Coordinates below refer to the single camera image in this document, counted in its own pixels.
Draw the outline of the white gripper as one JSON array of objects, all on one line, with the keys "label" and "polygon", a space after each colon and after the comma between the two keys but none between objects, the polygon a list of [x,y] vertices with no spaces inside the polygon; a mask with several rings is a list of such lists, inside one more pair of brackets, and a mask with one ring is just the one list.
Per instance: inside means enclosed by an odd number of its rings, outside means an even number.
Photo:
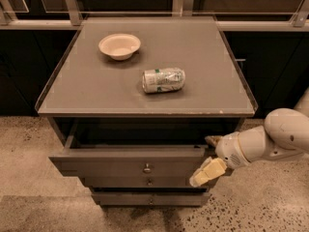
[{"label": "white gripper", "polygon": [[200,187],[208,181],[220,177],[226,172],[227,166],[237,169],[250,164],[242,151],[239,131],[224,136],[208,135],[205,140],[208,145],[215,147],[218,158],[207,158],[193,173],[189,178],[189,183],[193,187]]}]

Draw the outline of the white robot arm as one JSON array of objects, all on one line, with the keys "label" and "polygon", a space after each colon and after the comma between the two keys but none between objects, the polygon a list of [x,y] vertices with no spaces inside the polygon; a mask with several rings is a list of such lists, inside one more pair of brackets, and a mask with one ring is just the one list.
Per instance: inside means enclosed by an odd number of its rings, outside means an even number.
[{"label": "white robot arm", "polygon": [[189,183],[197,188],[226,173],[257,160],[291,160],[309,153],[309,88],[293,109],[268,113],[262,126],[224,136],[207,136],[216,158],[208,157]]}]

